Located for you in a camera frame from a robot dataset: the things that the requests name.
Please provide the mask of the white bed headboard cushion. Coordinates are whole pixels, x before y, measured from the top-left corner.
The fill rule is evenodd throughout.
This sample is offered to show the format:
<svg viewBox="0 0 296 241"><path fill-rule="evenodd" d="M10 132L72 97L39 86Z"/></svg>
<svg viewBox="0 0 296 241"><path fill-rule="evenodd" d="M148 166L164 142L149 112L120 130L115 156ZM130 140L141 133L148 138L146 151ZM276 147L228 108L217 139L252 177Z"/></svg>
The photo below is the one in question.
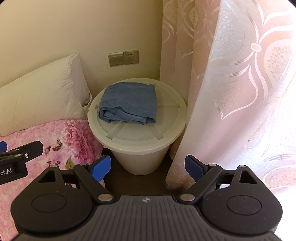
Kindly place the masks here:
<svg viewBox="0 0 296 241"><path fill-rule="evenodd" d="M1 87L1 136L58 120L83 120L92 101L78 54Z"/></svg>

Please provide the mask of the pink floral curtain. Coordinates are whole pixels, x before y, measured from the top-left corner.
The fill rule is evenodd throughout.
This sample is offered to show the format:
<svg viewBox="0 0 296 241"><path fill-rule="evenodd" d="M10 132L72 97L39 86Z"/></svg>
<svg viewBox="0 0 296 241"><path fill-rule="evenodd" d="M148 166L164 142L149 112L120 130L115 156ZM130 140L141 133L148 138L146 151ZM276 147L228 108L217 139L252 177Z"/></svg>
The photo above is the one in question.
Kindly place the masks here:
<svg viewBox="0 0 296 241"><path fill-rule="evenodd" d="M164 1L160 80L187 102L166 176L190 187L188 154L249 166L272 190L295 185L295 6Z"/></svg>

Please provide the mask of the blue denim jeans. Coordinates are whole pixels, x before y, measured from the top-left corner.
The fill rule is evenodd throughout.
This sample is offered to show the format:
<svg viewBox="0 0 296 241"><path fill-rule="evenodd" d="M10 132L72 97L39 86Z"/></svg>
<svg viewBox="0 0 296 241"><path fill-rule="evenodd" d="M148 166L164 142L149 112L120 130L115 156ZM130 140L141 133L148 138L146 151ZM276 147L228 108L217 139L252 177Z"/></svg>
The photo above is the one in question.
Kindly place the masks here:
<svg viewBox="0 0 296 241"><path fill-rule="evenodd" d="M157 119L155 86L138 82L119 82L107 87L99 103L98 117L107 122L124 121L141 125Z"/></svg>

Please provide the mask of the white plastic bucket with lid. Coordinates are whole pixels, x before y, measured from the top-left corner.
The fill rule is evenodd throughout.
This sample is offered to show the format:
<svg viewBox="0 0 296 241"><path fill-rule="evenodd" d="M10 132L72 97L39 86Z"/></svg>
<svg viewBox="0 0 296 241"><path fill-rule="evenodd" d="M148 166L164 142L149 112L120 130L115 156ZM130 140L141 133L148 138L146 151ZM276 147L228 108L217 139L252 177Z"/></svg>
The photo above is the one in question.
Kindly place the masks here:
<svg viewBox="0 0 296 241"><path fill-rule="evenodd" d="M183 132L187 107L177 90L159 80L130 78L126 81L154 85L158 104L156 123L141 125L101 120L98 111L103 91L90 104L88 123L95 138L111 150L126 171L147 175L158 169L170 145Z"/></svg>

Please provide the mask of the wall switch and socket panel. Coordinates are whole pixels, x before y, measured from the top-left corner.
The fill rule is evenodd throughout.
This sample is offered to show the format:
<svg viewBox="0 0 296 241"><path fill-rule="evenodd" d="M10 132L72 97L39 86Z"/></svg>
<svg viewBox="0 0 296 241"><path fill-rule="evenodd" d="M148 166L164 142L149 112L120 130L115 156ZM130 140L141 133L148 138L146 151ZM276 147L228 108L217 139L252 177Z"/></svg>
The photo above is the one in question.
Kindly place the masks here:
<svg viewBox="0 0 296 241"><path fill-rule="evenodd" d="M139 63L139 51L123 51L116 53L109 53L109 66L120 66L120 65L130 65L130 64L138 64Z"/></svg>

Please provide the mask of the pink floral bed blanket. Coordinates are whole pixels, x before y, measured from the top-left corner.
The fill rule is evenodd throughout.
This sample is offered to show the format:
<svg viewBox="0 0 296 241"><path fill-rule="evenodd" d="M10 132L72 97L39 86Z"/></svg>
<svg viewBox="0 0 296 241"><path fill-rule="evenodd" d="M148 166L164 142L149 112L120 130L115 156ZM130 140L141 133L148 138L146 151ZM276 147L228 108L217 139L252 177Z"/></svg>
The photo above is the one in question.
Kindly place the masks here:
<svg viewBox="0 0 296 241"><path fill-rule="evenodd" d="M80 163L91 164L100 158L103 149L93 136L87 120L58 120L1 137L8 150L40 141L43 154L27 162L25 178L1 185L1 240L17 235L11 216L13 200L47 167L57 165L61 170L72 169Z"/></svg>

